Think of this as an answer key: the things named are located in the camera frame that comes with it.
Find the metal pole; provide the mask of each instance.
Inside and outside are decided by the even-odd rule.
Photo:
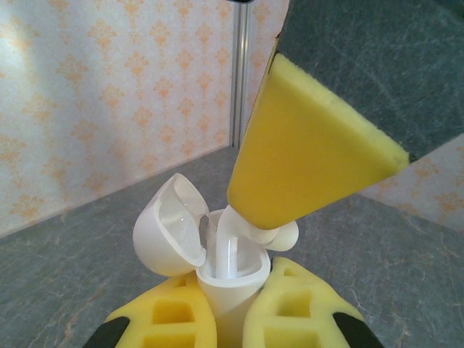
[[[241,123],[247,102],[251,4],[235,3],[234,7],[230,144],[239,148],[242,141]]]

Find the wallpaper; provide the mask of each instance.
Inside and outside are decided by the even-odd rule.
[[[228,144],[225,0],[0,2],[0,235]]]
[[[246,123],[288,5],[289,0],[252,3]],[[464,135],[361,194],[464,232]]]

